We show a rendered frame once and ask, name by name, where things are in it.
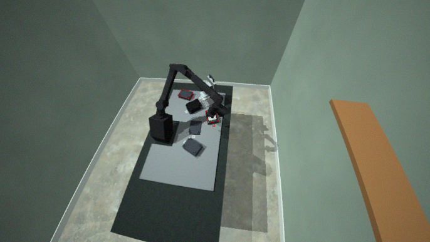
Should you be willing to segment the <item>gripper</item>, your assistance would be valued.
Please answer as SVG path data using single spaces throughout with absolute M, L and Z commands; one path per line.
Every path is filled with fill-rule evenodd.
M 211 106 L 210 106 L 210 107 L 209 107 L 209 109 L 208 109 L 208 111 L 207 111 L 207 116 L 208 116 L 208 117 L 211 117 L 211 118 L 214 118 L 214 116 L 213 116 L 213 115 L 211 115 L 211 114 L 212 114 L 212 112 L 215 112 L 215 111 L 211 110 Z

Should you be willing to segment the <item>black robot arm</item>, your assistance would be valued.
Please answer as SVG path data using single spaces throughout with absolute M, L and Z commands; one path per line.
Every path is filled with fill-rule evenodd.
M 188 79 L 194 82 L 200 89 L 206 92 L 215 101 L 211 106 L 211 110 L 215 112 L 212 112 L 211 115 L 215 116 L 215 114 L 218 114 L 220 117 L 224 116 L 227 108 L 221 104 L 223 101 L 223 97 L 218 92 L 214 91 L 209 85 L 202 81 L 186 65 L 170 64 L 169 67 L 169 74 L 167 76 L 162 95 L 160 96 L 159 101 L 155 104 L 155 106 L 157 107 L 157 111 L 156 115 L 154 115 L 154 118 L 161 120 L 164 117 L 168 116 L 168 113 L 165 112 L 164 108 L 168 107 L 170 90 L 172 88 L 177 72 L 180 72 L 184 76 L 188 77 Z

